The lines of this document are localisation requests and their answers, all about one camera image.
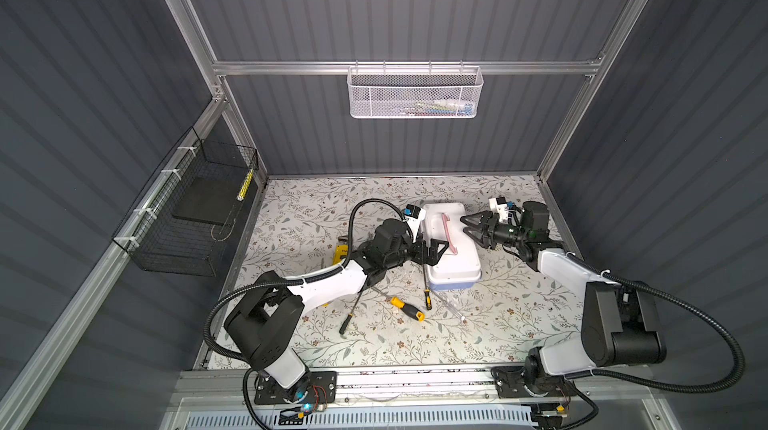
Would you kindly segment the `yellow marker pen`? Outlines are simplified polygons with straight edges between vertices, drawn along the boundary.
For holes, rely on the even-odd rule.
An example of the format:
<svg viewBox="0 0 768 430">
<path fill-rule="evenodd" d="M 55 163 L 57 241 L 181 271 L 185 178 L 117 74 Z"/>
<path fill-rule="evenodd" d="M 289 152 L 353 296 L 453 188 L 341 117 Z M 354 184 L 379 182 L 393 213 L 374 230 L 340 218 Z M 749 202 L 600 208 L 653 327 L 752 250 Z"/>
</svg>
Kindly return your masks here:
<svg viewBox="0 0 768 430">
<path fill-rule="evenodd" d="M 248 170 L 248 172 L 246 173 L 246 176 L 244 177 L 244 180 L 242 181 L 242 184 L 240 186 L 240 190 L 238 191 L 238 194 L 236 196 L 236 199 L 238 201 L 243 201 L 246 198 L 247 192 L 254 178 L 254 173 L 255 173 L 254 168 L 250 168 L 250 170 Z"/>
</svg>

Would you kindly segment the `white blue tool box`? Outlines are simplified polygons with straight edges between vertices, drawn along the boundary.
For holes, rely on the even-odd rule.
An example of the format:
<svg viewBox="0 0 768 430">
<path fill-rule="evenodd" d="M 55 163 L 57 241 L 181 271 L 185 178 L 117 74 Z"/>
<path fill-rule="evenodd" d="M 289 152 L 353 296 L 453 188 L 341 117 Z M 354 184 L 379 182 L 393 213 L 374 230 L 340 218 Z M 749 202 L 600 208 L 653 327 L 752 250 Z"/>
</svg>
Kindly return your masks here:
<svg viewBox="0 0 768 430">
<path fill-rule="evenodd" d="M 447 248 L 435 265 L 426 265 L 431 290 L 468 289 L 482 278 L 482 268 L 475 242 L 463 231 L 460 218 L 466 214 L 460 202 L 424 205 L 423 235 L 428 240 L 444 240 Z"/>
</svg>

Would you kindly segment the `slim yellow black screwdriver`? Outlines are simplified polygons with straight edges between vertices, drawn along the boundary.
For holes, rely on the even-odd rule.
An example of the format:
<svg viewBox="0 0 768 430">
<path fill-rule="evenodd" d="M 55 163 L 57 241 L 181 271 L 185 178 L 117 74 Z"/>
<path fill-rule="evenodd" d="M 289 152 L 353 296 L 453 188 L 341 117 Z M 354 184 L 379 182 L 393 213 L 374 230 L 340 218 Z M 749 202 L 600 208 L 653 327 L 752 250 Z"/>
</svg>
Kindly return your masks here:
<svg viewBox="0 0 768 430">
<path fill-rule="evenodd" d="M 429 279 L 427 274 L 427 265 L 422 265 L 422 278 L 423 278 L 423 292 L 424 292 L 424 300 L 425 300 L 425 309 L 426 310 L 432 310 L 432 299 L 431 299 L 431 293 L 430 293 L 430 286 L 429 286 Z"/>
</svg>

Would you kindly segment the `yellow black handled screwdriver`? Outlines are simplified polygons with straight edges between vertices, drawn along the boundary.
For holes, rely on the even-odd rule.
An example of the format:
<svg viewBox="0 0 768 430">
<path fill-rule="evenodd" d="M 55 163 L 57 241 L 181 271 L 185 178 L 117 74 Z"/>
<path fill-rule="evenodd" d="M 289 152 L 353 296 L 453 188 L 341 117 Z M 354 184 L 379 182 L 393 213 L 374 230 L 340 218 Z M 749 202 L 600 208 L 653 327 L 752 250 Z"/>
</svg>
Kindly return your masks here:
<svg viewBox="0 0 768 430">
<path fill-rule="evenodd" d="M 372 286 L 371 290 L 383 296 L 387 302 L 389 302 L 394 307 L 398 308 L 402 313 L 404 313 L 409 318 L 418 322 L 424 321 L 425 319 L 424 313 L 420 309 L 418 309 L 416 306 L 410 303 L 407 303 L 396 296 L 391 296 L 385 293 L 384 291 L 376 288 L 375 286 Z"/>
</svg>

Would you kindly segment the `floral table mat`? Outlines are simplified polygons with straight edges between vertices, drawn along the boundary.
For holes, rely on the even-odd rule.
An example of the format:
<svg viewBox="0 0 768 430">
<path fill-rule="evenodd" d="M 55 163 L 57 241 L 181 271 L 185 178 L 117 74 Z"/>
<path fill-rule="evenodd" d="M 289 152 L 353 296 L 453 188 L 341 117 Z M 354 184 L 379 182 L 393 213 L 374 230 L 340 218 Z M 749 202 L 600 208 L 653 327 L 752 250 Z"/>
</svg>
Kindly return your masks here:
<svg viewBox="0 0 768 430">
<path fill-rule="evenodd" d="M 294 276 L 327 267 L 348 227 L 362 242 L 394 206 L 455 201 L 474 213 L 498 196 L 518 203 L 541 199 L 530 175 L 275 180 L 246 240 L 237 281 L 247 284 L 271 270 Z M 579 334 L 578 296 L 502 250 L 480 250 L 479 258 L 479 282 L 437 291 L 462 312 L 465 324 L 434 296 L 432 310 L 417 322 L 368 291 L 345 335 L 339 329 L 355 297 L 303 317 L 293 346 L 311 367 L 501 363 Z M 391 270 L 377 288 L 414 305 L 424 302 L 422 272 L 413 264 Z"/>
</svg>

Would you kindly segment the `yellow pipe wrench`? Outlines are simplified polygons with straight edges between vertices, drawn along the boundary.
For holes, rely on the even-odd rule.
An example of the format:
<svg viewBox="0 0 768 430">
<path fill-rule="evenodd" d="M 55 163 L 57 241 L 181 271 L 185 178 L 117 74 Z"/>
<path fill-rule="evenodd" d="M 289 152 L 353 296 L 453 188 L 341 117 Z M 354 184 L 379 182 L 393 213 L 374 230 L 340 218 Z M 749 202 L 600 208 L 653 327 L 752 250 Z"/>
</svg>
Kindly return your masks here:
<svg viewBox="0 0 768 430">
<path fill-rule="evenodd" d="M 349 241 L 347 236 L 340 236 L 336 244 L 332 264 L 343 264 L 348 257 L 349 253 Z"/>
</svg>

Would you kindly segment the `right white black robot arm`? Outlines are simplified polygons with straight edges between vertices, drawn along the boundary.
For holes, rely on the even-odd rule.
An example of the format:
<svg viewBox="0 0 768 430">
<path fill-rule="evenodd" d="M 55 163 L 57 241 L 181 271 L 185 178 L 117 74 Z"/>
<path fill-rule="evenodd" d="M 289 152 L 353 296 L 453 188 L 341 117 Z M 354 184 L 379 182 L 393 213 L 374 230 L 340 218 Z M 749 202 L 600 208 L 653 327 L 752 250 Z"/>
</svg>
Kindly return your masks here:
<svg viewBox="0 0 768 430">
<path fill-rule="evenodd" d="M 507 216 L 484 210 L 462 216 L 463 231 L 485 249 L 501 246 L 531 269 L 554 279 L 583 303 L 580 335 L 529 351 L 521 373 L 533 396 L 545 396 L 565 376 L 614 365 L 660 363 L 666 347 L 652 298 L 613 282 L 550 237 L 549 209 L 536 201 L 510 204 Z"/>
</svg>

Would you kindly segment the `clear handled screwdriver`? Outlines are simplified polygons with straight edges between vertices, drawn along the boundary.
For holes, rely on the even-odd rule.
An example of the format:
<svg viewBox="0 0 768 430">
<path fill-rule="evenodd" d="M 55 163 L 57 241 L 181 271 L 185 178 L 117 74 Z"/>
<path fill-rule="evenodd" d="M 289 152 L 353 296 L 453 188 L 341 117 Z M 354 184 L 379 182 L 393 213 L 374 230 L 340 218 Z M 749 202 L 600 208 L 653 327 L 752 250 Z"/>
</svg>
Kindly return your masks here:
<svg viewBox="0 0 768 430">
<path fill-rule="evenodd" d="M 437 291 L 433 291 L 432 295 L 436 297 L 443 304 L 443 306 L 459 320 L 460 323 L 465 324 L 467 322 L 462 312 L 448 298 Z"/>
</svg>

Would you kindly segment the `black pad in basket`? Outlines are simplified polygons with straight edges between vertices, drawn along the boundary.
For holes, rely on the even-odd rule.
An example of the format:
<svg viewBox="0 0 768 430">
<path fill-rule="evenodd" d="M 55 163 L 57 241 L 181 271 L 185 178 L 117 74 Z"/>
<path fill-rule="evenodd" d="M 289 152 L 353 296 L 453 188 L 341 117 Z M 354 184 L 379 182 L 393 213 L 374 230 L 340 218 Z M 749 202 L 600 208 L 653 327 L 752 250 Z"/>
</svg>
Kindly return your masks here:
<svg viewBox="0 0 768 430">
<path fill-rule="evenodd" d="M 174 218 L 224 225 L 238 214 L 243 201 L 236 196 L 241 184 L 229 180 L 196 177 L 171 210 Z"/>
</svg>

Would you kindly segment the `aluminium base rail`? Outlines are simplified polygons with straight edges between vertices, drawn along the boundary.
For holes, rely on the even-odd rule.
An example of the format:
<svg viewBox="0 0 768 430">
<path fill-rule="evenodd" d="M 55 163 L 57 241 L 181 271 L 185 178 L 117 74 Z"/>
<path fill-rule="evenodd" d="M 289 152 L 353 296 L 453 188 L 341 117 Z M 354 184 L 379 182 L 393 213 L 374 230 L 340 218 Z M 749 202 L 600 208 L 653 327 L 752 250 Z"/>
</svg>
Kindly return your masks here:
<svg viewBox="0 0 768 430">
<path fill-rule="evenodd" d="M 513 398 L 498 396 L 497 380 L 491 370 L 495 363 L 352 366 L 338 367 L 335 400 L 327 405 L 336 409 L 376 407 L 461 405 L 483 403 L 549 403 L 563 399 L 560 392 L 550 397 L 533 397 L 521 390 Z M 191 411 L 240 411 L 242 369 L 183 371 L 176 383 L 164 417 L 179 418 Z M 589 377 L 575 383 L 592 401 L 637 402 L 652 418 L 659 419 L 669 409 L 660 392 L 628 382 L 604 377 Z"/>
</svg>

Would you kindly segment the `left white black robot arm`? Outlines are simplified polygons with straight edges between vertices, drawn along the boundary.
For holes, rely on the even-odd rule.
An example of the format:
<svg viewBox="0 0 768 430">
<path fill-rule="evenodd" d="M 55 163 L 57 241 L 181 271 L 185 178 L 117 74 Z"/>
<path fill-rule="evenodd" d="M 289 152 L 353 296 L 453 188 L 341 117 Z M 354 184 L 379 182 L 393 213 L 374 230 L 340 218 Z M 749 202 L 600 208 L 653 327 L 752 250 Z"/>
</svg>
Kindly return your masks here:
<svg viewBox="0 0 768 430">
<path fill-rule="evenodd" d="M 330 269 L 293 279 L 263 274 L 227 315 L 223 329 L 252 370 L 268 376 L 289 402 L 301 402 L 310 393 L 311 372 L 291 340 L 302 317 L 376 286 L 408 261 L 435 265 L 448 248 L 446 240 L 426 240 L 407 222 L 386 219 L 372 239 Z"/>
</svg>

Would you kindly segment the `thin black screwdriver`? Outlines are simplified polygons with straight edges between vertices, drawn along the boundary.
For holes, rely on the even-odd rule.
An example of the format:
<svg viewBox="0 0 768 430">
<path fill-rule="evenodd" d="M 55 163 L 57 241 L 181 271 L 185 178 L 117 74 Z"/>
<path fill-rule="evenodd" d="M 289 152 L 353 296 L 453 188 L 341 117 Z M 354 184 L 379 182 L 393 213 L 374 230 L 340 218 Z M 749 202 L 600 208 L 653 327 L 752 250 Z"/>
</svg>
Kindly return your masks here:
<svg viewBox="0 0 768 430">
<path fill-rule="evenodd" d="M 364 283 L 362 288 L 357 292 L 357 295 L 356 295 L 356 298 L 354 300 L 354 303 L 353 303 L 352 307 L 350 308 L 347 316 L 345 317 L 345 320 L 343 321 L 343 323 L 342 323 L 342 325 L 341 325 L 341 327 L 339 329 L 339 334 L 340 335 L 345 335 L 345 333 L 346 333 L 346 331 L 347 331 L 347 329 L 348 329 L 352 319 L 354 318 L 355 311 L 357 309 L 357 306 L 359 305 L 359 302 L 360 302 L 361 297 L 362 297 L 363 293 L 365 292 L 365 290 L 366 290 L 366 284 Z"/>
</svg>

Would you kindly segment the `pens in white basket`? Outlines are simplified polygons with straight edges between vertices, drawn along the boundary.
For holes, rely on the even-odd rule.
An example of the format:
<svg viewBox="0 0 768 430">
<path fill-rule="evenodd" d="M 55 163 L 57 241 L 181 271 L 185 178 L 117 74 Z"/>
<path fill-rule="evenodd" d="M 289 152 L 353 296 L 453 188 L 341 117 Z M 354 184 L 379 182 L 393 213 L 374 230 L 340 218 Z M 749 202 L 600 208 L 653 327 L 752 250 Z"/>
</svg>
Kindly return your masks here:
<svg viewBox="0 0 768 430">
<path fill-rule="evenodd" d="M 468 100 L 406 102 L 406 104 L 392 108 L 392 112 L 404 116 L 472 118 L 476 114 L 476 104 L 468 102 Z"/>
</svg>

